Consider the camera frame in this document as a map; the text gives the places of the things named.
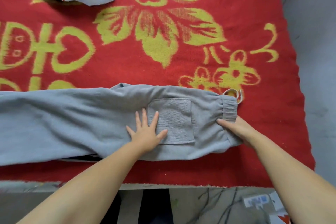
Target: fingers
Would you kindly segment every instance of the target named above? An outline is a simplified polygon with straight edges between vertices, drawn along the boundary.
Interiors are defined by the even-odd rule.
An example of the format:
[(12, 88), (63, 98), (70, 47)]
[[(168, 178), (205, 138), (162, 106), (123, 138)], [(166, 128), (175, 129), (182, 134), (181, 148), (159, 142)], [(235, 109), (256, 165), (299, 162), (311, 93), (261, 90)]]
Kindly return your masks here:
[(217, 119), (217, 123), (219, 125), (221, 125), (222, 127), (228, 128), (230, 130), (234, 129), (234, 127), (235, 127), (234, 123), (228, 122), (228, 121), (223, 120), (223, 119)]
[(156, 138), (159, 139), (160, 141), (162, 139), (164, 139), (168, 134), (168, 129), (162, 130), (157, 136)]
[(158, 120), (159, 120), (159, 112), (156, 111), (155, 115), (153, 117), (152, 123), (150, 124), (151, 128), (156, 128), (156, 125), (158, 124)]
[(141, 128), (141, 121), (138, 112), (135, 112), (135, 120), (136, 120), (136, 129), (138, 130)]
[(126, 126), (126, 130), (131, 136), (135, 134), (135, 132), (129, 126)]
[(142, 109), (142, 125), (148, 127), (147, 113), (146, 109)]

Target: red blanket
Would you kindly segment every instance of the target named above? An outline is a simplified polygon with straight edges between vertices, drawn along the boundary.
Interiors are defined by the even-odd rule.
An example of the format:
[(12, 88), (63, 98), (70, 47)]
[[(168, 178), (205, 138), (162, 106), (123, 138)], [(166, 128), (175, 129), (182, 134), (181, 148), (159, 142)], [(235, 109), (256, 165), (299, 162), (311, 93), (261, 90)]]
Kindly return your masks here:
[[(242, 89), (238, 114), (314, 168), (296, 53), (280, 0), (1, 0), (1, 90), (119, 82)], [(1, 180), (68, 181), (88, 163), (0, 168)], [(126, 183), (271, 186), (252, 149), (193, 161), (137, 162)]]

